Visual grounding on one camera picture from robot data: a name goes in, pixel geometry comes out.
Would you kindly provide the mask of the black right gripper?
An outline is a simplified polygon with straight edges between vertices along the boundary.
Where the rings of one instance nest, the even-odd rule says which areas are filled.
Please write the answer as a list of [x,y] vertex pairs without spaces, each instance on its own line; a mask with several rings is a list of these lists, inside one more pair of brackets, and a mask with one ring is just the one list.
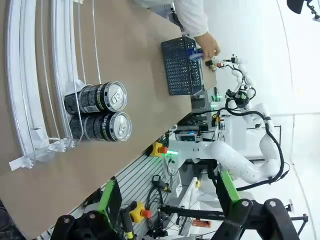
[[237,92],[228,89],[226,95],[235,102],[237,107],[246,107],[248,105],[248,94],[242,89]]

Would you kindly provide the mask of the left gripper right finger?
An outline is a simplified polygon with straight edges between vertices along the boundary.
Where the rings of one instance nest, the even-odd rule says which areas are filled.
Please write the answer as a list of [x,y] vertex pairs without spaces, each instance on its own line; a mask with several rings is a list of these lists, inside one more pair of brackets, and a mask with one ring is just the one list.
[[255,230],[262,240],[298,240],[300,237],[284,204],[277,198],[263,204],[240,198],[229,172],[217,173],[216,194],[224,221],[216,232],[217,240],[239,240],[246,230]]

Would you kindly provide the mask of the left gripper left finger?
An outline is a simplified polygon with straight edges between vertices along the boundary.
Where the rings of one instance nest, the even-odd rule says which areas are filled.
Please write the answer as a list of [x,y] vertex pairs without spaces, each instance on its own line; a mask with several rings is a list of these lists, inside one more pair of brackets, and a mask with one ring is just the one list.
[[51,234],[52,240],[121,240],[115,231],[122,196],[117,179],[106,184],[98,206],[79,218],[60,216]]

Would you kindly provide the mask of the person's left hand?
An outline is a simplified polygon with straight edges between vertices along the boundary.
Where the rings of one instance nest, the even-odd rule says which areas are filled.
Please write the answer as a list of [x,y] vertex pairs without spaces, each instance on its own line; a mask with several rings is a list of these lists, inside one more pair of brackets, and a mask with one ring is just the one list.
[[204,60],[209,60],[212,57],[218,56],[221,52],[217,41],[209,32],[206,32],[200,36],[195,36],[194,39],[203,51]]

